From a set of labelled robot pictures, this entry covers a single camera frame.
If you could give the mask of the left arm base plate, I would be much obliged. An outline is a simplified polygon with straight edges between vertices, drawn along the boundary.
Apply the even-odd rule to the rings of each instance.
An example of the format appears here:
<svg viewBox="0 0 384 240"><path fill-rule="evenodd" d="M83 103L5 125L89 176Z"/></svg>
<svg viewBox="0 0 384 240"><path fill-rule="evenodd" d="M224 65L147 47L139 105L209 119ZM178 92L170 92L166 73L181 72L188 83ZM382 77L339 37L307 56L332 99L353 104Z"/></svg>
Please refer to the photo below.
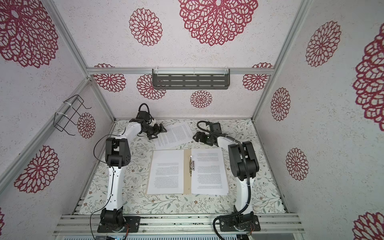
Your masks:
<svg viewBox="0 0 384 240"><path fill-rule="evenodd" d="M124 217L123 209L103 209L97 233L137 233L141 217Z"/></svg>

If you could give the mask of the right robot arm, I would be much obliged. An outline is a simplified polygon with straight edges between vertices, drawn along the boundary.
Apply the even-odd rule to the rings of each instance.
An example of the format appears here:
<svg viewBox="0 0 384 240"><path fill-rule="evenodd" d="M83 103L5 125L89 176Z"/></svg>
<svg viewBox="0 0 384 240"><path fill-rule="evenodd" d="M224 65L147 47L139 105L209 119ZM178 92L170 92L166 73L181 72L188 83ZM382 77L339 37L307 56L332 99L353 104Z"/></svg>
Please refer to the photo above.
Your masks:
<svg viewBox="0 0 384 240"><path fill-rule="evenodd" d="M217 146L228 151L230 169L237 180L237 197L234 213L246 215L253 211L251 207L252 187L260 170L258 158L250 141L240 142L225 135L197 132L193 140L209 146Z"/></svg>

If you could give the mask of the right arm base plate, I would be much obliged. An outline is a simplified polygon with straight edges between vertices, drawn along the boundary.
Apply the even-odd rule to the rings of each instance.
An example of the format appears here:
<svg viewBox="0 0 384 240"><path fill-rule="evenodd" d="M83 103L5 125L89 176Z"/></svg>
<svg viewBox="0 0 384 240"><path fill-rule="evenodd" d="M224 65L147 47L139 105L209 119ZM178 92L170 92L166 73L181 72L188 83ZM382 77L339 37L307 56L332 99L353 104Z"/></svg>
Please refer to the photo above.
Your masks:
<svg viewBox="0 0 384 240"><path fill-rule="evenodd" d="M220 219L222 232L259 232L261 230L259 219L253 212Z"/></svg>

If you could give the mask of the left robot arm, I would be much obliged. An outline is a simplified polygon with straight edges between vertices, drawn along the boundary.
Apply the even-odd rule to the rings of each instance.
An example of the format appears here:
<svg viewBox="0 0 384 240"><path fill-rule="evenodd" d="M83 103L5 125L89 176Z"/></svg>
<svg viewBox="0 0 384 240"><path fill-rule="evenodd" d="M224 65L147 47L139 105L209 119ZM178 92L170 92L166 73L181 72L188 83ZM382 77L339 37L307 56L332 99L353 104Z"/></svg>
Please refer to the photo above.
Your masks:
<svg viewBox="0 0 384 240"><path fill-rule="evenodd" d="M132 119L118 134L106 139L105 162L109 167L109 184L107 202L101 212L101 224L124 224L123 217L123 183L126 167L131 162L130 142L138 134L146 134L149 140L166 133L163 124L152 123L151 120Z"/></svg>

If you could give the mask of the white printed paper sheet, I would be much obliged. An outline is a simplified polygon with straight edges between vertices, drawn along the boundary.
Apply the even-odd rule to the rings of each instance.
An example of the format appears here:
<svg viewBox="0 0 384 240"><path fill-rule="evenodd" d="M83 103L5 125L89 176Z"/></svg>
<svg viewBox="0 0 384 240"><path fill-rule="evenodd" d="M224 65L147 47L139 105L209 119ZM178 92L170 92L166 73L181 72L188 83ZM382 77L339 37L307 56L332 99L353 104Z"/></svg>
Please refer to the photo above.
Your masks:
<svg viewBox="0 0 384 240"><path fill-rule="evenodd" d="M149 174L148 195L184 193L184 151L154 151Z"/></svg>

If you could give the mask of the beige paper folder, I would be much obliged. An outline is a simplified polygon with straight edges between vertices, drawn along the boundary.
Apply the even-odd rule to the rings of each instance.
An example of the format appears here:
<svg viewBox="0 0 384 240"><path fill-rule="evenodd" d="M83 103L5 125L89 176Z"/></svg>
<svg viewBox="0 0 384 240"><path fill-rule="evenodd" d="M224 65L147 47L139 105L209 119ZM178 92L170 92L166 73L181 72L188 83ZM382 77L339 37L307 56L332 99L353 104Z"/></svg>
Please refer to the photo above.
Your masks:
<svg viewBox="0 0 384 240"><path fill-rule="evenodd" d="M192 149L186 149L184 151L184 193L186 195L191 193L191 177L190 176L190 155L192 155Z"/></svg>

